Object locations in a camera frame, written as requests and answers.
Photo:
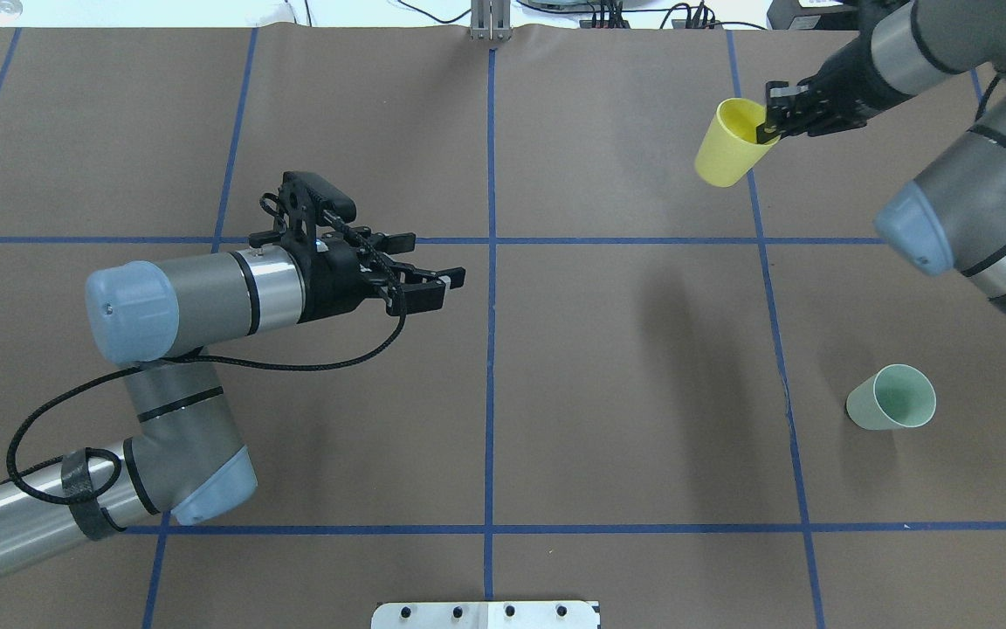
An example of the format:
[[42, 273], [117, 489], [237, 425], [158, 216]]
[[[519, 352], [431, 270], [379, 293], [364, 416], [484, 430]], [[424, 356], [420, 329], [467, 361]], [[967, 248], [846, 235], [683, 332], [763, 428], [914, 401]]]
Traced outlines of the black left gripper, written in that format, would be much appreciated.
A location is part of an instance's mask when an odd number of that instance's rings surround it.
[[380, 298], [386, 289], [386, 312], [391, 317], [442, 309], [444, 295], [465, 283], [462, 266], [430, 271], [415, 266], [393, 266], [394, 278], [402, 295], [396, 302], [395, 284], [374, 258], [415, 250], [414, 232], [374, 232], [355, 230], [353, 245], [345, 238], [322, 235], [303, 243], [297, 254], [302, 275], [304, 304], [299, 323], [338, 317], [355, 311], [363, 300]]

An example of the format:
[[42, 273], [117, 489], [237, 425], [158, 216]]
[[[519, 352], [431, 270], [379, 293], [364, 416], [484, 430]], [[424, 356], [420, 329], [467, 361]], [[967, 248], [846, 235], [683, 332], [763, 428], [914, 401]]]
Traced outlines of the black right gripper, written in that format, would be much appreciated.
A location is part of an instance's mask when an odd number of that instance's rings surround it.
[[[816, 138], [856, 130], [892, 108], [892, 88], [879, 75], [872, 40], [866, 35], [831, 55], [807, 84], [791, 85], [782, 80], [765, 84], [765, 120], [754, 128], [759, 146], [803, 131]], [[811, 123], [806, 112], [808, 91], [814, 94], [818, 112]]]

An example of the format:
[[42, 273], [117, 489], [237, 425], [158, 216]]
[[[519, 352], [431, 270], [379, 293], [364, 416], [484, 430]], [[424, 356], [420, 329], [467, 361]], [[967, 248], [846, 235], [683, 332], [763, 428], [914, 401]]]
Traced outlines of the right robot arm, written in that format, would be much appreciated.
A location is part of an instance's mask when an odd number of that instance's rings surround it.
[[[858, 1], [859, 32], [795, 84], [765, 86], [754, 139], [858, 130], [983, 64], [1006, 83], [1006, 1]], [[955, 270], [1006, 315], [1006, 96], [905, 184], [875, 230], [924, 274]]]

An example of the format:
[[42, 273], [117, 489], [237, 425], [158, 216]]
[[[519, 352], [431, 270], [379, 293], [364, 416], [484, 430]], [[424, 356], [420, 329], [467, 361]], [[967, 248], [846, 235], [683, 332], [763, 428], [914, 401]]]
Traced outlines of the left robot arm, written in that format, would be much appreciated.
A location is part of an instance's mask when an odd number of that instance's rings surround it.
[[[204, 348], [344, 315], [372, 298], [399, 320], [439, 310], [466, 271], [396, 261], [415, 245], [411, 232], [279, 228], [254, 232], [244, 250], [132, 261], [89, 276], [89, 325], [117, 370], [40, 405], [13, 434], [0, 483], [0, 578], [162, 511], [189, 526], [247, 501], [257, 477], [215, 368], [272, 364]], [[125, 384], [139, 434], [17, 465], [40, 415], [115, 381]]]

